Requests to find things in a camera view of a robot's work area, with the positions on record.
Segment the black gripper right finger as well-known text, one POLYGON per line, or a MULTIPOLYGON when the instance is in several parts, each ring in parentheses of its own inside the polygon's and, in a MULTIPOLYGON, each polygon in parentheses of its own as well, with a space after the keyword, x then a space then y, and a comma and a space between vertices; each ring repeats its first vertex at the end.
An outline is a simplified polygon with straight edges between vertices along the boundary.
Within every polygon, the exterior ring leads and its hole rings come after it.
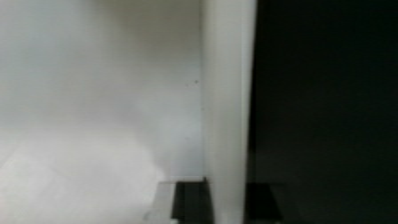
POLYGON ((248 183, 245 189, 245 224, 264 224, 282 220, 269 185, 248 183))

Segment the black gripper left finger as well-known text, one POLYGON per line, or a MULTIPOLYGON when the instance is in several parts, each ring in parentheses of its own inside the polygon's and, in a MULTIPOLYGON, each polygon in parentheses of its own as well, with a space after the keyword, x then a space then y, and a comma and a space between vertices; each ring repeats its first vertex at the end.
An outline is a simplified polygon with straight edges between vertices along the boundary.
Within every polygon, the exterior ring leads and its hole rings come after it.
POLYGON ((213 224, 207 181, 177 182, 170 218, 177 224, 213 224))

